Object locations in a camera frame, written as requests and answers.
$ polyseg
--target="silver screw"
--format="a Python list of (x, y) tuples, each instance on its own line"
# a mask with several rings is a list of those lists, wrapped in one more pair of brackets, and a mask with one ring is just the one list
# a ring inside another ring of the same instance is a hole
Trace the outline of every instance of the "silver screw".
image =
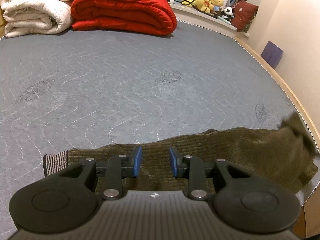
[(191, 195), (196, 198), (203, 198), (207, 195), (207, 193), (202, 189), (195, 189), (191, 192)]
[(119, 195), (119, 191), (117, 191), (116, 189), (114, 188), (109, 188), (109, 189), (106, 189), (103, 194), (106, 196), (106, 197), (116, 197)]

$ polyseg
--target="mattress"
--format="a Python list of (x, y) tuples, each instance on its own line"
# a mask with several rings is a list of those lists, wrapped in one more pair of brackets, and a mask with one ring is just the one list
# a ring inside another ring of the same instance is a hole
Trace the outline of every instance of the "mattress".
[[(0, 52), (0, 239), (15, 231), (12, 194), (44, 176), (45, 154), (209, 128), (277, 129), (295, 111), (235, 40), (188, 23), (165, 37), (70, 30), (1, 39)], [(319, 180), (297, 194), (301, 203)]]

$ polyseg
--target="black and white mattress edge trim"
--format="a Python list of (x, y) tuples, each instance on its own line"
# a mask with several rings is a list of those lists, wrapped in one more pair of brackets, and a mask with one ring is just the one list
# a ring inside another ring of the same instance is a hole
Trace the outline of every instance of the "black and white mattress edge trim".
[[(190, 25), (193, 25), (193, 26), (197, 26), (197, 27), (200, 27), (200, 28), (203, 28), (203, 29), (212, 31), (212, 32), (216, 32), (216, 33), (219, 33), (219, 34), (221, 34), (221, 35), (224, 35), (224, 36), (226, 36), (226, 37), (228, 37), (228, 38), (230, 38), (230, 39), (233, 39), (233, 40), (234, 40), (239, 46), (241, 46), (251, 57), (253, 57), (265, 71), (268, 72), (268, 70), (266, 70), (266, 69), (263, 67), (263, 65), (254, 57), (254, 55), (252, 55), (249, 51), (247, 51), (246, 48), (243, 47), (235, 38), (232, 38), (232, 37), (230, 37), (230, 36), (228, 36), (228, 35), (226, 35), (226, 34), (223, 34), (223, 33), (221, 33), (221, 32), (217, 32), (217, 31), (215, 31), (215, 30), (213, 30), (213, 29), (209, 29), (209, 28), (207, 28), (207, 27), (203, 27), (203, 26), (198, 25), (198, 24), (194, 24), (194, 23), (187, 22), (187, 21), (180, 20), (180, 19), (177, 19), (177, 21), (178, 21), (178, 22), (187, 23), (187, 24), (190, 24)], [(274, 78), (269, 72), (268, 72), (268, 74), (273, 78), (273, 80), (278, 84), (278, 86), (281, 87), (280, 84), (275, 80), (275, 78)], [(314, 138), (314, 136), (313, 136), (313, 134), (312, 134), (309, 126), (307, 125), (306, 121), (304, 120), (303, 116), (301, 115), (301, 113), (299, 112), (299, 110), (297, 109), (297, 107), (295, 106), (295, 104), (292, 102), (292, 100), (291, 100), (291, 98), (288, 96), (288, 94), (284, 91), (284, 89), (283, 89), (282, 87), (281, 87), (281, 89), (282, 89), (282, 91), (286, 94), (286, 96), (289, 98), (289, 100), (291, 101), (291, 103), (292, 103), (292, 105), (294, 106), (294, 108), (295, 108), (295, 109), (297, 110), (297, 112), (299, 113), (301, 119), (302, 119), (303, 122), (305, 123), (305, 125), (306, 125), (309, 133), (310, 133), (311, 136), (312, 136), (312, 139), (313, 139), (313, 141), (314, 141), (314, 143), (315, 143), (315, 145), (316, 145), (316, 148), (317, 148), (317, 150), (318, 150), (318, 153), (320, 153), (319, 147), (318, 147), (318, 145), (317, 145), (317, 143), (316, 143), (316, 140), (315, 140), (315, 138)], [(63, 169), (63, 168), (65, 168), (65, 167), (68, 166), (68, 151), (60, 152), (60, 153), (55, 154), (55, 155), (46, 154), (46, 155), (44, 155), (44, 157), (43, 157), (43, 163), (42, 163), (42, 164), (43, 164), (43, 168), (44, 168), (44, 176), (45, 176), (45, 177), (46, 177), (46, 176), (49, 176), (50, 174), (55, 173), (55, 172), (57, 172), (57, 171), (59, 171), (59, 170), (61, 170), (61, 169)], [(306, 199), (306, 201), (303, 203), (303, 205), (304, 205), (304, 204), (309, 200), (309, 198), (314, 194), (314, 192), (316, 191), (316, 189), (317, 189), (317, 187), (319, 186), (319, 184), (320, 184), (320, 180), (319, 180), (318, 183), (316, 184), (316, 187), (312, 190), (312, 192), (311, 192), (311, 194), (309, 195), (309, 197), (308, 197), (308, 198)]]

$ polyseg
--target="panda plush toy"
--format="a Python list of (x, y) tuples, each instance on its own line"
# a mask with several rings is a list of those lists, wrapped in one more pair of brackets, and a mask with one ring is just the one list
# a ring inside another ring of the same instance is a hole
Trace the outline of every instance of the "panda plush toy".
[(235, 13), (235, 10), (230, 6), (227, 6), (222, 10), (221, 17), (227, 20), (228, 22), (231, 22), (231, 19), (235, 17), (233, 15), (234, 13)]

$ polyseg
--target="red pillow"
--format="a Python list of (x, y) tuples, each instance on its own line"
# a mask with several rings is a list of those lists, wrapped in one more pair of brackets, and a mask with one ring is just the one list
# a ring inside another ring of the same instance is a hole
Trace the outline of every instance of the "red pillow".
[(242, 31), (252, 20), (254, 14), (258, 12), (258, 8), (259, 6), (246, 1), (239, 1), (233, 6), (235, 17), (231, 20), (231, 24), (237, 28), (237, 32)]

